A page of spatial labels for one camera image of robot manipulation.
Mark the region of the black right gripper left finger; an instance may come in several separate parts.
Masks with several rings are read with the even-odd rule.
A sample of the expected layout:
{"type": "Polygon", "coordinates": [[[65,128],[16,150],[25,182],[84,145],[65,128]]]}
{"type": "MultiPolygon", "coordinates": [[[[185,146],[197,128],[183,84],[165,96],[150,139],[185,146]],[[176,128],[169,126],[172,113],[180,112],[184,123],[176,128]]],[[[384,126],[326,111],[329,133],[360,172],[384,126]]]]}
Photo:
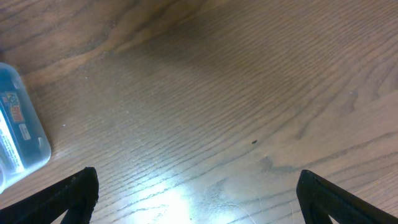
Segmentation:
{"type": "Polygon", "coordinates": [[[87,224],[99,199],[99,181],[94,167],[83,170],[1,209],[1,223],[87,224]]]}

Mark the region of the blue Kool Fever box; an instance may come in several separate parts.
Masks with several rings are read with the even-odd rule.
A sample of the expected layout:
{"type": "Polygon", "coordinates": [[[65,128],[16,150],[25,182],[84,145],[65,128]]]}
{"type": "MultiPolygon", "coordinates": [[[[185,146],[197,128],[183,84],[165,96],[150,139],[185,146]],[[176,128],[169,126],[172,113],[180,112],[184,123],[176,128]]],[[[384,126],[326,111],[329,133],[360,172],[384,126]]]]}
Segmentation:
{"type": "Polygon", "coordinates": [[[19,96],[15,91],[1,93],[1,158],[9,173],[26,170],[26,147],[31,142],[19,96]]]}

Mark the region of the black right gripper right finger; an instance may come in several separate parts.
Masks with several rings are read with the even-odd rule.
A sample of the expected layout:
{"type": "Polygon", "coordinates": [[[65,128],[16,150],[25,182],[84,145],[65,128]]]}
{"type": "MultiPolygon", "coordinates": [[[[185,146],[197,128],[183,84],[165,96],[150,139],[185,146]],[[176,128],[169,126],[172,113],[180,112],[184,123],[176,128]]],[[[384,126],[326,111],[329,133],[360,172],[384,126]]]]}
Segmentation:
{"type": "Polygon", "coordinates": [[[397,218],[365,202],[310,170],[302,170],[296,187],[306,224],[397,224],[397,218]]]}

